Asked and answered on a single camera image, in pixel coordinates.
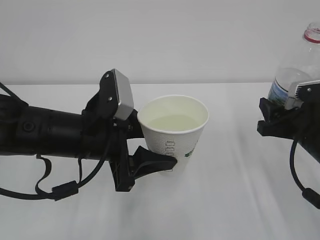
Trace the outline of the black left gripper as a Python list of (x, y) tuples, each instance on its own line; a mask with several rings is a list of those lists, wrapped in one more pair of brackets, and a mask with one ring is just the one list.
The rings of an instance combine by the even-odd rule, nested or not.
[(172, 170), (178, 160), (170, 155), (152, 152), (139, 146), (129, 155), (128, 139), (143, 139), (144, 134), (138, 121), (138, 111), (133, 109), (126, 120), (115, 118), (118, 108), (117, 89), (113, 71), (107, 71), (99, 81), (98, 92), (88, 101), (82, 111), (84, 117), (83, 134), (90, 137), (91, 144), (85, 156), (101, 150), (98, 163), (92, 172), (81, 180), (81, 185), (89, 183), (109, 163), (114, 187), (117, 192), (128, 192), (135, 180), (162, 171)]

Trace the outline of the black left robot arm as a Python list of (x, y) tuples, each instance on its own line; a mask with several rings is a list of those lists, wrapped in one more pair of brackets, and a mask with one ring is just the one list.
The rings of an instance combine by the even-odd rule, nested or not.
[(80, 177), (46, 192), (35, 186), (34, 194), (1, 189), (3, 196), (21, 200), (58, 201), (79, 192), (109, 163), (115, 190), (129, 192), (143, 176), (171, 170), (177, 159), (139, 146), (129, 154), (128, 140), (143, 138), (134, 108), (129, 79), (119, 70), (107, 71), (98, 92), (80, 114), (30, 106), (5, 85), (0, 96), (0, 153), (3, 156), (35, 156), (44, 161), (43, 177), (49, 176), (49, 156), (96, 160), (87, 177)]

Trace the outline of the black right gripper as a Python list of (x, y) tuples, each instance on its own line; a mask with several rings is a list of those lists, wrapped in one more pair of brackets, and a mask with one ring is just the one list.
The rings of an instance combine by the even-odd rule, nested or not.
[(261, 136), (289, 140), (298, 137), (298, 143), (320, 161), (320, 102), (286, 110), (262, 97), (259, 109), (263, 120), (258, 121), (257, 131)]

